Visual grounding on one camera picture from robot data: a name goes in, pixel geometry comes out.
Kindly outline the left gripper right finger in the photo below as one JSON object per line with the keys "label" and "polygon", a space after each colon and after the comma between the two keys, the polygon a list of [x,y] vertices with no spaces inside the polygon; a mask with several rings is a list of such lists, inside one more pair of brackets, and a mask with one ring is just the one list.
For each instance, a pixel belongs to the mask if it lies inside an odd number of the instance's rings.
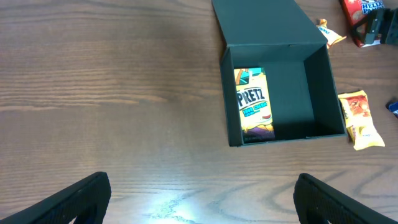
{"label": "left gripper right finger", "polygon": [[293,198],[301,224],[397,224],[307,173],[299,175]]}

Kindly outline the green Pretz box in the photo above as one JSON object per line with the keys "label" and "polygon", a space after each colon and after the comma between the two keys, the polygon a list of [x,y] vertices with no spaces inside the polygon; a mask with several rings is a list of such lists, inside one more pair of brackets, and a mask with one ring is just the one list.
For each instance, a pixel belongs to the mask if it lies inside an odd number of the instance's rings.
{"label": "green Pretz box", "polygon": [[267,78],[263,68],[234,70],[243,143],[275,139]]}

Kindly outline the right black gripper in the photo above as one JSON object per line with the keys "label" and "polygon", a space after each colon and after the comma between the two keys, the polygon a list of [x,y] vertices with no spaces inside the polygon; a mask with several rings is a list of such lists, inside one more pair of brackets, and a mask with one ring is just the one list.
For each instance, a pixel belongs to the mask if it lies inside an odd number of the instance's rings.
{"label": "right black gripper", "polygon": [[381,44],[397,45],[397,9],[375,9],[353,26],[362,44],[372,44],[381,28]]}

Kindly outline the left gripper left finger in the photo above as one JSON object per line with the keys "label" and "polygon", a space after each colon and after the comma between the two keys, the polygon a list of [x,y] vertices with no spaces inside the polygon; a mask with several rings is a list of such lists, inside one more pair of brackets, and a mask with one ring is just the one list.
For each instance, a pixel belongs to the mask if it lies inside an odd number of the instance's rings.
{"label": "left gripper left finger", "polygon": [[1,220],[2,224],[100,224],[111,198],[105,172],[81,179],[37,204]]}

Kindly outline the dark green box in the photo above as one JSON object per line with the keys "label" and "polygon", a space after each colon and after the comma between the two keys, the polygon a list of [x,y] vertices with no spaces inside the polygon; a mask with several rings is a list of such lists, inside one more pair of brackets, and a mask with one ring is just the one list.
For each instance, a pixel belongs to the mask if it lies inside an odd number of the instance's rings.
{"label": "dark green box", "polygon": [[[230,146],[346,134],[326,38],[293,0],[213,2],[226,42],[220,72]],[[263,68],[275,139],[243,143],[237,68]]]}

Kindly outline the red Hello Panda box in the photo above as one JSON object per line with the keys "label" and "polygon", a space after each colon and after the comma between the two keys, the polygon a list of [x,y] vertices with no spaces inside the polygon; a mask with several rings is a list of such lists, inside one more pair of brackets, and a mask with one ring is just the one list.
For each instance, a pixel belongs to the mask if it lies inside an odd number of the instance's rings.
{"label": "red Hello Panda box", "polygon": [[383,0],[339,0],[341,8],[348,21],[350,34],[359,48],[379,45],[381,35],[375,36],[369,44],[365,44],[358,34],[365,34],[366,24],[355,26],[364,19],[372,10],[385,8]]}

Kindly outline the blue Dairy Milk bar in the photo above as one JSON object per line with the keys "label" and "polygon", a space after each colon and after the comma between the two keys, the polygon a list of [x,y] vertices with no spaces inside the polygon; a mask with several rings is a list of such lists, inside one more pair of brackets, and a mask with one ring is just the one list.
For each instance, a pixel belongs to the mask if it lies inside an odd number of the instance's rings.
{"label": "blue Dairy Milk bar", "polygon": [[398,118],[398,101],[390,101],[386,107],[396,118]]}

